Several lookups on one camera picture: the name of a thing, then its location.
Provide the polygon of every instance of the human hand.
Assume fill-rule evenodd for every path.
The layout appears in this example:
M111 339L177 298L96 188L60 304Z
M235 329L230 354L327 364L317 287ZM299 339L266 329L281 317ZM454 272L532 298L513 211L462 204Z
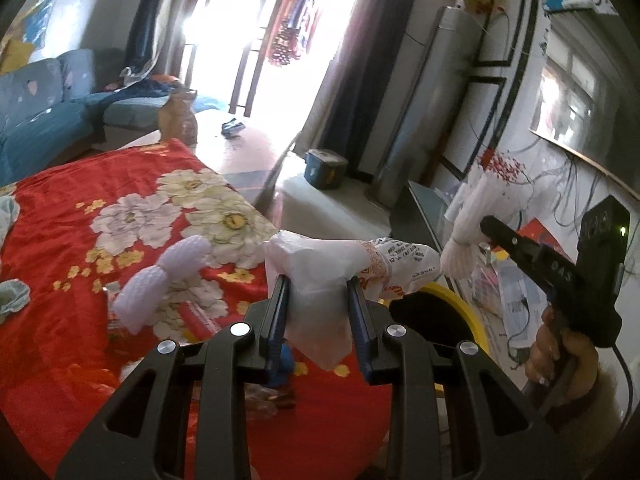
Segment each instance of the human hand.
M549 325L554 319L554 310L548 307L542 314L544 325L538 330L536 341L531 346L529 361L525 366L527 377L534 382L546 384L556 376L555 361L560 358L558 340ZM560 404L585 396L596 382L598 376L598 351L584 334L569 329L561 331L562 344L566 351L577 358L577 367L566 395Z

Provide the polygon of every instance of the blue sofa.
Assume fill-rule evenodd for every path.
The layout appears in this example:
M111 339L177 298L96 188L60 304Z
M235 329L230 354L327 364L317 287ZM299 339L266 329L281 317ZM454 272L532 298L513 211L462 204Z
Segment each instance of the blue sofa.
M72 50L0 76L0 187L63 164L92 147L88 106L107 96L95 93L114 82L124 65L118 49ZM108 127L144 136L158 129L158 110L168 97L133 98L104 113ZM206 96L194 111L225 109Z

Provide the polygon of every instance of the silver screw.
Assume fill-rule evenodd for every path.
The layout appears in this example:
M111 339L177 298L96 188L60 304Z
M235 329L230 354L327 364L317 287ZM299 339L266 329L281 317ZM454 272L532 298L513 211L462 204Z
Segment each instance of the silver screw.
M386 333L391 337L402 337L406 334L406 328L402 325L389 325L386 327Z
M236 337L247 335L251 332L251 327L247 323L236 323L231 327L231 333Z
M177 344L174 341L168 339L167 341L160 342L160 344L158 345L158 351L161 354L170 354L176 349L176 347Z
M473 341L465 341L460 343L460 351L466 355L476 355L478 353L478 345Z

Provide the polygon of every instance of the newspaper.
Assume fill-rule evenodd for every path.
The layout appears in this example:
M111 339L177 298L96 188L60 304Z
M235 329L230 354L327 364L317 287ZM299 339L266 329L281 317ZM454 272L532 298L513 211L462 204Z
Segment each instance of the newspaper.
M496 271L509 346L529 348L542 326L542 313L548 304L546 294L511 259L498 262Z

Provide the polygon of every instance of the red floral tablecloth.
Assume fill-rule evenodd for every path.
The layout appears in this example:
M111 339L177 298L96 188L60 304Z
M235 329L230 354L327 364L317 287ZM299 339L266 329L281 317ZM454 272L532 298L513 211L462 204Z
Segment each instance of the red floral tablecloth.
M31 301L0 324L0 409L52 477L123 366L159 339L194 341L177 315L182 301L230 322L267 297L262 241L275 229L177 141L53 168L6 194L21 212L0 253L0 280L22 280ZM110 340L102 286L124 285L194 234L212 242L210 267L174 283L141 334ZM298 405L250 423L252 461L263 480L352 480L381 445L390 391L368 387L353 355L333 372L296 358Z

